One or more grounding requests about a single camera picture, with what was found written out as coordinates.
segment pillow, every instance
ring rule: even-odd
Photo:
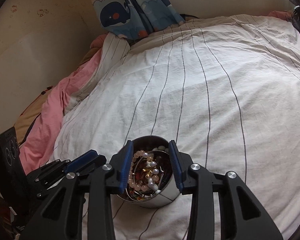
[[[47,87],[45,91],[42,91],[41,94],[23,111],[23,113],[14,124],[19,145],[21,145],[26,140],[26,137],[31,131],[31,128],[34,124],[34,121],[41,113],[42,104],[47,100],[51,89],[52,86]]]

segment pink blanket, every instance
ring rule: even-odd
[[[101,48],[105,38],[106,34],[100,35],[90,47]],[[90,61],[62,79],[42,105],[41,115],[35,121],[25,143],[20,147],[20,160],[26,174],[49,160],[62,126],[63,110],[69,104],[71,94],[80,90],[98,68],[101,55],[102,49]]]

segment black device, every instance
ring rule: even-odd
[[[56,160],[29,174],[29,221],[20,240],[80,240],[86,192],[90,193],[88,240],[115,240],[110,195],[124,192],[133,153],[133,143],[127,141],[109,164],[91,150],[76,162]],[[174,141],[169,143],[169,156],[180,193],[193,195],[187,240],[214,239],[213,192],[220,199],[222,240],[282,240],[266,210],[235,172],[209,172],[179,152]],[[49,188],[60,178],[57,186]]]
[[[28,183],[19,154],[16,131],[12,127],[0,134],[0,193],[15,214],[26,215]]]

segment metal bowl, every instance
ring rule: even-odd
[[[166,148],[169,147],[169,143],[167,140],[165,140],[159,136],[154,136],[154,135],[143,136],[143,137],[133,140],[132,142],[133,142],[133,151],[134,152],[140,151],[140,150],[150,152],[154,148],[157,148],[159,146],[164,146]],[[155,151],[155,153],[167,154],[169,157],[169,154],[164,151]],[[166,165],[166,167],[164,167],[164,170],[166,170],[169,173],[169,177],[166,180],[163,187],[161,188],[161,192],[157,195],[154,195],[150,199],[134,201],[134,200],[131,200],[131,198],[127,195],[126,192],[121,195],[117,195],[117,196],[126,202],[129,202],[134,205],[141,206],[141,207],[146,207],[146,208],[158,208],[158,207],[162,207],[162,206],[165,206],[165,205],[171,203],[178,197],[180,192],[176,187],[170,160],[168,162],[168,165]]]

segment wrinkled fabric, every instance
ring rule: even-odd
[[[121,42],[107,36],[105,75],[63,118],[50,161],[90,149],[109,161],[127,140],[150,134],[175,140],[209,171],[235,171],[287,240],[300,224],[300,34],[292,24],[194,19],[131,49]],[[158,210],[114,196],[116,239],[186,239],[190,210],[191,195]],[[87,215],[83,224],[86,239]]]

